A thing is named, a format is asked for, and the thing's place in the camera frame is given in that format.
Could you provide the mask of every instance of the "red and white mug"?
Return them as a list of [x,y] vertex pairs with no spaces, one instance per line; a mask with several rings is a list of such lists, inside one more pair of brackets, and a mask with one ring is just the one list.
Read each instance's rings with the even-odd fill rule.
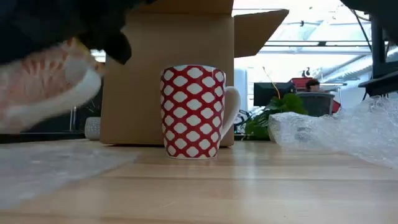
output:
[[[176,159],[211,159],[240,108],[235,87],[225,87],[225,72],[204,65],[166,68],[160,81],[162,131],[167,154]],[[225,94],[232,111],[224,119]]]

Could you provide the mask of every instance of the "pink sneaker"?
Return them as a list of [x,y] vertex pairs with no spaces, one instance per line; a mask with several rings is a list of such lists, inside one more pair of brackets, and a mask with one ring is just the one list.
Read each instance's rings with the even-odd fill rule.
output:
[[0,66],[0,133],[19,133],[86,103],[103,73],[77,39]]

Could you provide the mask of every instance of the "red object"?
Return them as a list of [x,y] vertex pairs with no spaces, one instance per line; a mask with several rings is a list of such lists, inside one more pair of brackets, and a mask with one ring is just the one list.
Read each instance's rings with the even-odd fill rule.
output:
[[300,89],[304,89],[305,90],[305,89],[307,89],[307,87],[305,85],[311,79],[312,78],[292,78],[290,81],[294,84],[294,87],[297,90],[300,90]]
[[223,126],[225,89],[225,73],[216,68],[181,65],[163,71],[162,131],[170,157],[216,157]]
[[333,108],[331,109],[332,113],[337,113],[337,111],[340,109],[341,104],[335,100],[333,100]]

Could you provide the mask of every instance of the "green plant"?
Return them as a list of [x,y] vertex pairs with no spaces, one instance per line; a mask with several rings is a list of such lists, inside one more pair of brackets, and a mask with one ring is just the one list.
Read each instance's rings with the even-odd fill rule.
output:
[[252,116],[246,121],[246,139],[269,140],[269,116],[284,112],[308,114],[303,107],[303,101],[296,94],[288,93],[282,99],[273,97],[271,102],[261,111],[260,114]]

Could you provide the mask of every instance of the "desk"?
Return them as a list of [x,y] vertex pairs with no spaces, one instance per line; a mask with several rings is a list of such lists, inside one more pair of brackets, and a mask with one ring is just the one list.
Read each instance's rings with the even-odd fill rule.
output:
[[118,169],[3,210],[0,223],[395,224],[398,220],[398,170],[345,154],[282,151],[273,143],[237,142],[232,149],[222,149],[215,160],[179,161],[166,158],[160,148],[113,149],[141,155]]

